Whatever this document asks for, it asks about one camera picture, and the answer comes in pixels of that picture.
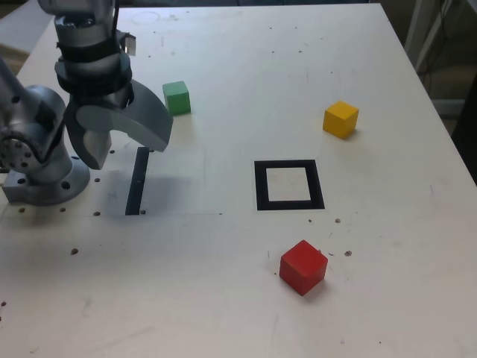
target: table surface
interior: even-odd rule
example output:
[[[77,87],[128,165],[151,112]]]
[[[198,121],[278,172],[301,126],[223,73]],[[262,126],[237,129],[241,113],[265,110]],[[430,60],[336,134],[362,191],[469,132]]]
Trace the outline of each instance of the table surface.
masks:
[[[380,5],[127,9],[119,28],[134,78],[160,98],[185,81],[192,114],[150,155],[146,215],[124,216],[120,133],[76,199],[1,196],[2,357],[477,354],[477,189]],[[55,40],[19,78],[67,100]],[[360,109],[347,141],[321,130],[338,100]],[[288,159],[316,159],[325,210],[257,212],[253,161]],[[304,297],[275,275],[302,239],[329,258]]]

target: black line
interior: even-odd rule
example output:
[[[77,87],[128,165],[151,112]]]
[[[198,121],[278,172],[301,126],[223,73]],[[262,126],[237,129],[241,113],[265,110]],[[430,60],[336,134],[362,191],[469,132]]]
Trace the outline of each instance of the black line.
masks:
[[[141,209],[142,190],[148,169],[149,148],[137,148],[136,162],[134,163],[133,177],[129,187],[125,215],[139,215]]]

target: black cable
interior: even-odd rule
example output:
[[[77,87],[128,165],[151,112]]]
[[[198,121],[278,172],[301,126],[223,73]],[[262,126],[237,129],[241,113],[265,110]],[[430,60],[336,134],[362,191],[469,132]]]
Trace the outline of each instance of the black cable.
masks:
[[[114,17],[113,17],[113,37],[116,38],[116,29],[118,27],[118,17],[119,17],[119,0],[116,0],[114,3]]]
[[[442,8],[444,6],[444,0],[440,0],[439,1],[439,5],[440,5],[440,9],[439,9],[439,13],[440,13],[440,26],[442,27],[442,33],[444,35],[444,39],[448,40],[449,37],[447,36],[447,32],[446,32],[446,26],[444,25],[444,14],[443,14],[443,11],[442,11]],[[449,9],[449,6],[450,6],[450,1],[449,1],[449,4],[447,5],[444,13],[446,13]]]

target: cube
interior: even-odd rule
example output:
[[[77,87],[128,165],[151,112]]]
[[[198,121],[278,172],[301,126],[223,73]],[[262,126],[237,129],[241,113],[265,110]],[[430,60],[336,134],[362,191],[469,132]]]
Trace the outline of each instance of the cube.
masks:
[[[346,139],[356,127],[359,109],[339,101],[325,111],[323,130]]]
[[[328,259],[303,240],[287,251],[280,260],[280,277],[304,296],[325,278]]]
[[[184,81],[163,84],[165,106],[172,116],[191,112],[189,91]]]

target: yellow cube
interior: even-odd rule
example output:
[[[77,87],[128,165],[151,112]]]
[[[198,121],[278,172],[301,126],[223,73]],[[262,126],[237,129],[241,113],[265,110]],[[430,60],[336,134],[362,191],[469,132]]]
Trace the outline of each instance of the yellow cube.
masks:
[[[346,139],[355,130],[358,113],[358,108],[342,101],[336,102],[325,111],[323,130]]]

